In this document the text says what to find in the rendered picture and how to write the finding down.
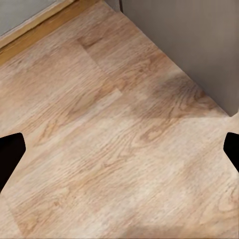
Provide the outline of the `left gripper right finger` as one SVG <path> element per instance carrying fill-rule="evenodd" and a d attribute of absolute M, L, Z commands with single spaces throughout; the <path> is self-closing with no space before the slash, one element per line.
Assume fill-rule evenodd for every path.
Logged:
<path fill-rule="evenodd" d="M 228 132 L 223 150 L 239 172 L 239 134 Z"/>

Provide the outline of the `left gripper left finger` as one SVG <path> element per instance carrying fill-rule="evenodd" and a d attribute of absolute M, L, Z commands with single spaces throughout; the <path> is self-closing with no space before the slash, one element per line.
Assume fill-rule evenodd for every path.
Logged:
<path fill-rule="evenodd" d="M 0 192 L 25 152 L 26 145 L 21 132 L 0 138 Z"/>

